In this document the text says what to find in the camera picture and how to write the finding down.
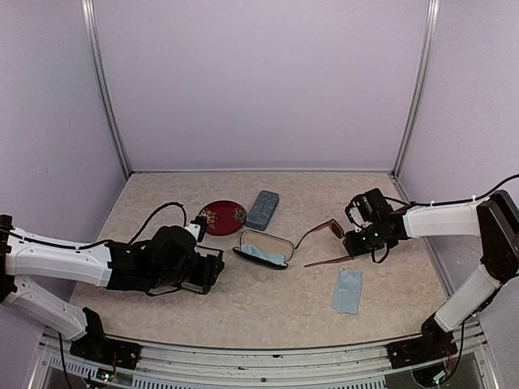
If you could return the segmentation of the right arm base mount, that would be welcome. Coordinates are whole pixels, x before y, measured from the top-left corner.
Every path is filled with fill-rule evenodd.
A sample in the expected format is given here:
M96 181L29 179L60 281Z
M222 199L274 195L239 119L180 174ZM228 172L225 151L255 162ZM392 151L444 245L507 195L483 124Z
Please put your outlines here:
M453 331L444 331L434 315L422 324L419 337L391 342L386 349L393 369L435 361L458 352Z

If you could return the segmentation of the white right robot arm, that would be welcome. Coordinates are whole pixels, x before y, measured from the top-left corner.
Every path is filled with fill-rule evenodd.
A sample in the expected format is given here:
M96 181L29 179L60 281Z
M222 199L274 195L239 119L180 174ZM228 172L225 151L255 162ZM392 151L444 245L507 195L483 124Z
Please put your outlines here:
M505 190L446 203L405 204L395 209L375 188L358 194L345 207L354 230L345 235L352 257L389 252L414 238L471 236L482 243L475 271L433 314L443 332L453 331L500 288L518 275L518 208Z

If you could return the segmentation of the light blue cleaning cloth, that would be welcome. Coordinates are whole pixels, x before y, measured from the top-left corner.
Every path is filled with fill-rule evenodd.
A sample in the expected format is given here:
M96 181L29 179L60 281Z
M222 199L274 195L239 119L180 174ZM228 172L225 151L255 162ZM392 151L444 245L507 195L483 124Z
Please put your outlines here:
M254 245L241 245L241 251L244 254L251 255L254 258L261 259L268 263L275 265L283 265L285 263L285 256L283 254L271 253L261 250L259 247Z

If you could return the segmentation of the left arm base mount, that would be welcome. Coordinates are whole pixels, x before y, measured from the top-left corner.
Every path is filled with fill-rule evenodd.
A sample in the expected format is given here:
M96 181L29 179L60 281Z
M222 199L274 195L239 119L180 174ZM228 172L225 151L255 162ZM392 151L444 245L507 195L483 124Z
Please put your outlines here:
M114 368L135 370L142 347L134 342L109 338L100 315L87 307L83 312L87 321L86 334L71 342L70 354Z

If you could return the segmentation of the black glasses case beige lining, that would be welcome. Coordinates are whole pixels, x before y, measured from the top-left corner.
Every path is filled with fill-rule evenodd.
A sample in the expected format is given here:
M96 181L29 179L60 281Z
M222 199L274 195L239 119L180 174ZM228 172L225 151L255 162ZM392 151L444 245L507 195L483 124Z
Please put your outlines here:
M238 245L233 248L239 257L276 270L288 267L294 251L292 242L252 229L243 231Z

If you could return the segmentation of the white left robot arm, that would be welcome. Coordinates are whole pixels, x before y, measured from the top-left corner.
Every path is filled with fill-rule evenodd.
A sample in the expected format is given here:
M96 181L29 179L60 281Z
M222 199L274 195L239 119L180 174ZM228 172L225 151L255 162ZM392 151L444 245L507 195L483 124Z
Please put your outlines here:
M223 252L198 252L206 229L196 217L184 225L163 226L152 238L91 244L40 237L1 217L1 302L52 327L66 340L80 341L98 361L114 351L99 315L73 306L33 282L33 276L91 284L155 297L187 289L208 293L225 267Z

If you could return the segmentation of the brown tinted sunglasses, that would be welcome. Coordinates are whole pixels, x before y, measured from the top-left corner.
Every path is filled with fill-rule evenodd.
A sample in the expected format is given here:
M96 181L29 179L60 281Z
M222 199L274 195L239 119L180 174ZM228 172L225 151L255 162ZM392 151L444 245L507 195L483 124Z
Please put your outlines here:
M354 256L349 254L345 248L346 243L345 230L336 219L331 218L305 232L295 244L294 249L300 250L302 247L307 258L314 259L314 262L304 265L309 268L353 260Z

